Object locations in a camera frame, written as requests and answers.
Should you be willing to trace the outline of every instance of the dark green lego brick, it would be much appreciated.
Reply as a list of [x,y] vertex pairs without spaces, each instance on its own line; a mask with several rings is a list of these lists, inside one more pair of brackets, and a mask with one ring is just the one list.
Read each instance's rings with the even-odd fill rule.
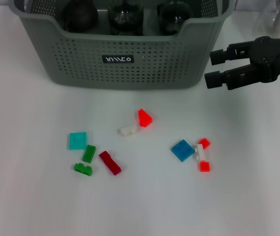
[[75,164],[75,166],[73,167],[73,169],[74,169],[76,172],[82,173],[82,174],[87,175],[87,176],[91,176],[92,173],[93,173],[92,167],[90,167],[90,166],[84,166],[84,164],[82,164],[82,163],[77,163],[77,164]]
[[85,153],[83,155],[82,161],[91,163],[93,156],[95,154],[96,147],[92,145],[88,145],[86,147]]

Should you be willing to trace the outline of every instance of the blue lego tile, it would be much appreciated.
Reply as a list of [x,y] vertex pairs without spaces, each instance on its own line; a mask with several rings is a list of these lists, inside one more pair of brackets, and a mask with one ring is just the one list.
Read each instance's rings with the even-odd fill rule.
[[69,135],[69,149],[70,150],[84,150],[87,145],[86,132],[71,133]]
[[171,151],[178,157],[181,162],[184,162],[188,157],[196,151],[184,139],[172,147]]

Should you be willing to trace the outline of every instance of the lego brick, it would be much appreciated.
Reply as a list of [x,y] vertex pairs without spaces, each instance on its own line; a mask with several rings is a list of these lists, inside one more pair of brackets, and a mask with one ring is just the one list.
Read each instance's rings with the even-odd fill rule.
[[92,146],[92,145],[88,145],[86,147],[85,153],[83,155],[82,161],[87,162],[87,163],[91,163],[93,156],[95,154],[96,151],[96,147]]
[[121,172],[121,168],[113,161],[107,151],[102,152],[101,154],[99,154],[99,156],[103,160],[104,164],[114,174],[114,176]]
[[199,170],[200,170],[200,172],[210,172],[211,171],[210,162],[200,161],[199,162]]
[[197,145],[197,150],[198,150],[198,161],[206,161],[204,150],[202,144]]
[[76,172],[82,173],[87,176],[91,176],[93,173],[92,168],[90,166],[84,166],[84,164],[82,164],[82,163],[75,164],[73,169]]
[[184,162],[188,157],[196,151],[184,139],[172,147],[171,151],[178,157],[181,162]]
[[119,133],[122,136],[128,136],[128,135],[136,134],[137,131],[138,131],[137,126],[136,125],[131,125],[131,126],[128,126],[128,127],[121,128],[119,130]]
[[198,144],[202,144],[204,150],[206,150],[211,145],[210,141],[206,138],[201,139]]
[[69,135],[70,150],[84,150],[86,148],[87,138],[86,132],[71,133]]
[[153,121],[152,117],[149,116],[149,114],[145,112],[143,109],[140,109],[138,111],[138,117],[139,117],[140,126],[142,127],[147,127]]

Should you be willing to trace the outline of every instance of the red lego brick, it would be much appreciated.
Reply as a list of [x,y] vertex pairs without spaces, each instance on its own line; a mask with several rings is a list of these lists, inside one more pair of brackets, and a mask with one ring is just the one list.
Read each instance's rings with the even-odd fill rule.
[[200,170],[200,172],[210,172],[211,171],[210,162],[200,161],[199,162],[199,170]]
[[140,126],[147,127],[150,123],[152,123],[152,117],[148,115],[143,109],[138,111]]
[[206,138],[201,139],[198,144],[202,144],[203,150],[207,149],[211,145],[210,141]]
[[114,176],[121,172],[121,168],[113,161],[107,151],[102,152],[99,156]]

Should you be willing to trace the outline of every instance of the white lego brick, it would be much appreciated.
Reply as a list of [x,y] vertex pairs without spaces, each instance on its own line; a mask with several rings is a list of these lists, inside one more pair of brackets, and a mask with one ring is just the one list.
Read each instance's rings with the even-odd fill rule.
[[197,145],[197,150],[198,150],[198,161],[206,161],[204,150],[202,144]]
[[122,136],[128,136],[128,135],[136,134],[137,132],[138,132],[138,128],[137,128],[136,125],[131,125],[131,126],[128,126],[128,127],[124,127],[124,128],[121,128],[119,130],[119,133]]

